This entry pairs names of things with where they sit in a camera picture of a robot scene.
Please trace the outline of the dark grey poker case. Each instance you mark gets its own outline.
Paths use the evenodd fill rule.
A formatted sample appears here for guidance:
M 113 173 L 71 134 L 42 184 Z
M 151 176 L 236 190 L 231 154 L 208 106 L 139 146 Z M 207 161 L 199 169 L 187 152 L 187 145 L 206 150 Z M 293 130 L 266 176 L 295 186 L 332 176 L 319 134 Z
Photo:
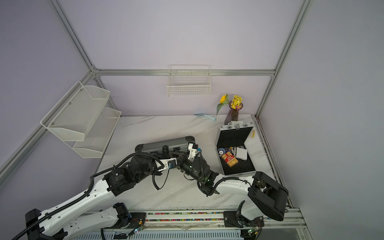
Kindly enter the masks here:
M 195 143 L 196 141 L 193 136 L 186 136 L 154 143 L 139 144 L 135 147 L 135 152 L 148 153 L 158 157 L 159 159 L 166 159 L 167 157 L 172 158 L 178 153 L 188 154 L 189 144 Z

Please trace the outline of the silver aluminium poker case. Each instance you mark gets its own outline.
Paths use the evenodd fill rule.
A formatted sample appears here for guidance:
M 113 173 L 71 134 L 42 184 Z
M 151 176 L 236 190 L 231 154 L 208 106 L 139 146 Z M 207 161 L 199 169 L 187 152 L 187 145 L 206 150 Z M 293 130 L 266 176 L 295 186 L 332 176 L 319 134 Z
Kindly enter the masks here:
M 225 176 L 240 176 L 255 172 L 246 148 L 246 140 L 254 130 L 253 123 L 230 122 L 218 130 L 216 149 Z

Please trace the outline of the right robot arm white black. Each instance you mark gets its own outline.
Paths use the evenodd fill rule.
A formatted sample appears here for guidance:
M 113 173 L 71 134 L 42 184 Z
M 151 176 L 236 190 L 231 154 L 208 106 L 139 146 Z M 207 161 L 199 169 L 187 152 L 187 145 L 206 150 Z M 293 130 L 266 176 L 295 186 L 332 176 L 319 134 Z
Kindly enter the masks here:
M 248 177 L 228 177 L 216 173 L 201 159 L 193 161 L 186 154 L 176 158 L 177 168 L 197 181 L 198 189 L 206 196 L 233 194 L 242 196 L 240 215 L 253 220 L 267 216 L 275 221 L 283 221 L 289 191 L 264 172 L 256 172 Z

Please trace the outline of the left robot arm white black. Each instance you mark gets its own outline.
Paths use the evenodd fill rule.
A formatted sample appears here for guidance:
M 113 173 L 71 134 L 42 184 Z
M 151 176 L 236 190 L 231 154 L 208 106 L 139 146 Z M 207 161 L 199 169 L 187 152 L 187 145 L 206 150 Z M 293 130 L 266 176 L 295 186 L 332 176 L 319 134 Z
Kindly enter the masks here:
M 28 212 L 26 228 L 14 238 L 27 235 L 30 240 L 63 240 L 69 236 L 70 223 L 78 216 L 167 168 L 165 160 L 151 154 L 130 154 L 116 166 L 90 176 L 89 188 L 84 192 L 51 209 Z

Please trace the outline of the blue dealer chip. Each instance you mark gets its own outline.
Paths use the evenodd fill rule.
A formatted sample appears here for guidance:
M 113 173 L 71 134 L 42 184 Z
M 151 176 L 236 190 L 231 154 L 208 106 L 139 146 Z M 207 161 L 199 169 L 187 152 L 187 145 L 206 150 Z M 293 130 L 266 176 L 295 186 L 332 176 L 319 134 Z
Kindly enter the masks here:
M 227 151 L 226 151 L 226 149 L 224 149 L 224 148 L 219 148 L 219 149 L 218 149 L 219 156 L 224 155 L 226 152 L 227 152 Z

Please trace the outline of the red playing card box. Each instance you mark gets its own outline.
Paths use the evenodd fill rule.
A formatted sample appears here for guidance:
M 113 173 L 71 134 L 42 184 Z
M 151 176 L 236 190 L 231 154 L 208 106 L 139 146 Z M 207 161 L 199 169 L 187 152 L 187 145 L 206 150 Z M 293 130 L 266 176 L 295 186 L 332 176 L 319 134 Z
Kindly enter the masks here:
M 221 159 L 231 168 L 234 165 L 238 164 L 239 161 L 236 159 L 236 157 L 231 152 L 226 152 L 225 154 L 221 155 Z

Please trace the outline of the white card deck box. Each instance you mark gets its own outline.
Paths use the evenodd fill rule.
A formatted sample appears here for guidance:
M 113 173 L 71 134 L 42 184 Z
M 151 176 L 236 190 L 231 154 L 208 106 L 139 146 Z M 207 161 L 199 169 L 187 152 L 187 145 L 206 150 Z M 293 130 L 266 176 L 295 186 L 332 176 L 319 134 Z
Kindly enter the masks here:
M 238 160 L 246 161 L 248 159 L 247 149 L 236 147 L 234 148 L 235 158 Z

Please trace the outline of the light blue plastic tool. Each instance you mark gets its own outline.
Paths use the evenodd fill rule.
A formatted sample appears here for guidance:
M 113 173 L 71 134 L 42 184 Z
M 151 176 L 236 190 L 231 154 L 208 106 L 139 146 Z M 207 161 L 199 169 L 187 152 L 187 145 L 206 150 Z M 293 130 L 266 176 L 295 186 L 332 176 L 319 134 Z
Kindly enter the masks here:
M 210 119 L 212 121 L 216 121 L 216 119 L 217 119 L 214 116 L 203 114 L 203 113 L 197 113 L 197 114 L 195 114 L 195 116 L 205 117 L 205 118 Z

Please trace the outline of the purple glass vase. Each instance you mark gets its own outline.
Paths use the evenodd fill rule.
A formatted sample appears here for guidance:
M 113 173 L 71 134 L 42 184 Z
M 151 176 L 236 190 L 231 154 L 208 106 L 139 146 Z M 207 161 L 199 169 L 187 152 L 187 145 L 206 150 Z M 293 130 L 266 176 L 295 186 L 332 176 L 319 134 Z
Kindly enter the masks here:
M 227 117 L 225 119 L 225 122 L 224 124 L 225 125 L 228 125 L 230 122 L 233 122 L 233 121 L 238 121 L 239 119 L 239 111 L 240 110 L 234 110 L 230 107 L 229 109 L 229 112 L 227 114 Z

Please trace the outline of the yellow sunflower with leaf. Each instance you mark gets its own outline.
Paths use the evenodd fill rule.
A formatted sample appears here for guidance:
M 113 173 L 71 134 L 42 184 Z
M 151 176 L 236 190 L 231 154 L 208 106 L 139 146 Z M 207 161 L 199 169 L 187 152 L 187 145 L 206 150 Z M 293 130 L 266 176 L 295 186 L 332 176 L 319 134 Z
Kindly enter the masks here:
M 216 115 L 218 115 L 218 113 L 220 112 L 221 108 L 224 106 L 224 105 L 227 105 L 229 103 L 229 99 L 228 99 L 228 94 L 224 94 L 221 99 L 220 99 L 220 102 L 218 103 L 217 107 L 216 107 Z

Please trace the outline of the yellow flower bunch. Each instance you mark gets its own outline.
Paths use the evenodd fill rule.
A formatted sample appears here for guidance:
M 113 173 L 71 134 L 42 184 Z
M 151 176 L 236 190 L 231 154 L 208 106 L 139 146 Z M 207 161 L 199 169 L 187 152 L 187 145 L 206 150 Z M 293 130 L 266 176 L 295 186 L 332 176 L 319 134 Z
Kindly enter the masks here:
M 238 95 L 234 95 L 230 107 L 234 110 L 241 110 L 243 108 L 243 99 Z

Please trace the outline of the white mesh two-tier shelf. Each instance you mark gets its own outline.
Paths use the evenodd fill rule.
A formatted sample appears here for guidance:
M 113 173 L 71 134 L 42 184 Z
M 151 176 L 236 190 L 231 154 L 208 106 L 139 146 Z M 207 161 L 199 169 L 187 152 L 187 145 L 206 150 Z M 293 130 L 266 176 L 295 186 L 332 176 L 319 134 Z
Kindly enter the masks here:
M 110 91 L 75 83 L 41 125 L 83 159 L 101 159 L 121 112 L 107 107 Z

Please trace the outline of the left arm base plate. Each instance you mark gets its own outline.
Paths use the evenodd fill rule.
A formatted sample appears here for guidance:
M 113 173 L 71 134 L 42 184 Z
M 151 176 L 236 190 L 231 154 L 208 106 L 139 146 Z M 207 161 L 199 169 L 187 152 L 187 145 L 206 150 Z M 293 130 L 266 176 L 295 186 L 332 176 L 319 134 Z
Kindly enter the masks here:
M 121 229 L 137 229 L 146 222 L 147 214 L 143 212 L 130 213 L 128 217 L 123 218 Z

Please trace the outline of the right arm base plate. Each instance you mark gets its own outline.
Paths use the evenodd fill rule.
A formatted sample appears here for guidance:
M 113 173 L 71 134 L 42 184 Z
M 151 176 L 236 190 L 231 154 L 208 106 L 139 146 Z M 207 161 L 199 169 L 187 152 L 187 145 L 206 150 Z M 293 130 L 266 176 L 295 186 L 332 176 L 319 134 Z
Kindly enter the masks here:
M 237 211 L 224 211 L 224 225 L 225 227 L 264 227 L 264 221 L 261 217 L 255 218 L 254 220 L 248 220 Z

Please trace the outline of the aluminium frame rail structure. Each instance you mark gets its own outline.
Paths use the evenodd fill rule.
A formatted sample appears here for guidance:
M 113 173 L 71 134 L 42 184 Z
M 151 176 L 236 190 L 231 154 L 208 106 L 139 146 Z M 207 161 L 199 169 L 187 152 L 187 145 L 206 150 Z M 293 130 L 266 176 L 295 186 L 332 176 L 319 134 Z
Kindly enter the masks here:
M 281 55 L 278 59 L 277 65 L 272 70 L 262 69 L 237 69 L 237 70 L 203 70 L 203 69 L 97 69 L 92 65 L 92 62 L 87 55 L 85 48 L 81 44 L 78 35 L 75 33 L 73 25 L 70 23 L 69 17 L 64 11 L 62 4 L 59 1 L 49 1 L 48 4 L 52 8 L 59 23 L 63 26 L 64 31 L 70 38 L 70 41 L 74 44 L 76 50 L 80 54 L 82 60 L 86 63 L 88 72 L 82 77 L 80 83 L 86 84 L 90 80 L 94 80 L 99 87 L 105 88 L 105 85 L 101 81 L 101 76 L 188 76 L 196 77 L 201 76 L 270 76 L 271 80 L 267 86 L 266 92 L 262 98 L 260 106 L 257 109 L 256 117 L 261 115 L 261 112 L 265 106 L 265 103 L 270 95 L 270 92 L 278 78 L 280 70 L 284 65 L 284 62 L 291 50 L 292 44 L 295 41 L 297 33 L 312 5 L 312 1 L 303 1 L 299 8 L 297 17 L 295 18 L 292 29 L 290 30 L 287 41 L 283 47 Z M 18 170 L 18 168 L 25 162 L 27 157 L 33 151 L 34 147 L 38 144 L 41 138 L 46 133 L 46 129 L 43 126 L 38 126 L 32 134 L 22 143 L 22 145 L 9 157 L 9 159 L 1 166 L 1 187 L 4 187 L 6 182 L 11 176 Z

